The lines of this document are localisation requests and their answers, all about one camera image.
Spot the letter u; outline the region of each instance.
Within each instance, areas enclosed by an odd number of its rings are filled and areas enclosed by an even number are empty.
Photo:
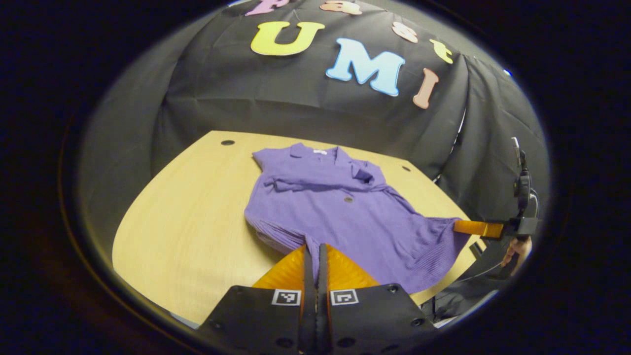
[[[293,43],[276,43],[276,36],[278,36],[281,29],[287,26],[289,26],[289,22],[285,21],[272,21],[260,24],[259,31],[252,39],[250,48],[252,48],[254,52],[266,56],[289,56],[309,48],[316,36],[316,32],[324,28],[322,23],[299,22],[298,27],[300,27],[300,32]]]

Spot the purple shirt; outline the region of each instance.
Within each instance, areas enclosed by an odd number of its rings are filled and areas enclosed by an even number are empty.
[[[298,143],[253,156],[262,174],[245,219],[283,253],[306,243],[316,280],[318,247],[327,243],[377,282],[422,291],[443,278],[469,238],[453,231],[459,218],[423,217],[386,184],[378,166],[339,147]]]

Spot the shirt sleeve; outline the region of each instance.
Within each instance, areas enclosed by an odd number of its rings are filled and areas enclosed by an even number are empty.
[[[261,149],[258,152],[252,153],[254,160],[259,164],[261,170],[268,171],[275,165],[278,165],[283,158],[283,155],[287,155],[287,149],[272,149],[265,148]]]

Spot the letter m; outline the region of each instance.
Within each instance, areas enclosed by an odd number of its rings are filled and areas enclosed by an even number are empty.
[[[382,52],[371,59],[361,42],[338,38],[337,43],[341,46],[338,59],[333,68],[326,71],[326,76],[349,81],[353,78],[350,73],[352,64],[359,84],[364,84],[374,73],[377,73],[377,77],[370,82],[370,87],[390,96],[399,95],[396,80],[399,76],[399,68],[405,63],[405,59],[392,52]]]

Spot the table surface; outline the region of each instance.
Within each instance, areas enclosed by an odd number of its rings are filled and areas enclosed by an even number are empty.
[[[222,145],[233,140],[233,145]],[[302,142],[254,133],[211,131],[178,155],[138,195],[125,214],[112,250],[114,270],[166,310],[201,324],[234,285],[251,286],[283,255],[264,244],[244,210],[261,170],[252,152]],[[352,158],[381,167],[386,182],[426,217],[464,212],[407,160],[341,146]],[[420,304],[454,282],[475,261],[471,236],[447,275],[412,294]],[[478,243],[482,250],[483,243]]]

